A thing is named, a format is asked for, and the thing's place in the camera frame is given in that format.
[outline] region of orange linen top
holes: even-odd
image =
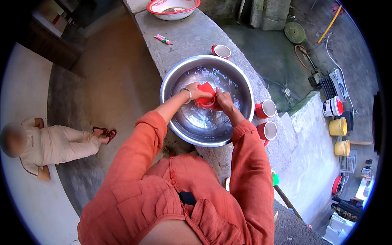
[[[175,219],[186,220],[205,245],[273,244],[271,167],[256,127],[244,120],[234,128],[230,192],[209,163],[192,154],[151,166],[166,133],[165,120],[156,111],[136,122],[98,193],[83,209],[80,243],[138,244],[158,223]],[[181,191],[192,192],[196,205],[183,204]]]

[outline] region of black bucket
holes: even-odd
[[[341,116],[335,116],[335,119],[345,117],[347,122],[347,131],[352,131],[354,129],[354,116],[352,111],[344,111]]]

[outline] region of silver bracelet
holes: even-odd
[[[187,100],[184,104],[188,104],[189,102],[191,102],[191,100],[192,100],[192,92],[189,90],[189,89],[187,89],[187,88],[182,88],[181,90],[180,90],[180,93],[183,91],[183,90],[187,90],[188,92],[189,92],[189,100]]]

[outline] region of concrete counter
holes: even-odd
[[[158,19],[146,10],[136,14],[135,19],[162,79],[180,61],[195,55],[211,54],[212,45],[223,44],[231,50],[229,60],[242,69],[248,77],[255,102],[260,103],[270,99],[263,81],[244,54],[221,28],[200,10],[195,9],[189,17],[178,21]],[[168,38],[173,45],[164,44],[154,38],[157,34]],[[268,144],[266,150],[272,168],[279,173],[290,161],[289,144],[285,128],[278,115],[268,120],[275,122],[278,127],[277,137]],[[266,121],[255,116],[252,123],[258,126]],[[212,165],[221,183],[231,175],[232,149],[232,144],[217,148],[196,147],[196,150]]]

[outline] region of black plastic crate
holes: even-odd
[[[323,77],[320,80],[321,87],[324,90],[325,97],[327,100],[332,99],[335,96],[338,96],[338,93],[336,92],[334,82],[329,78],[328,76]]]

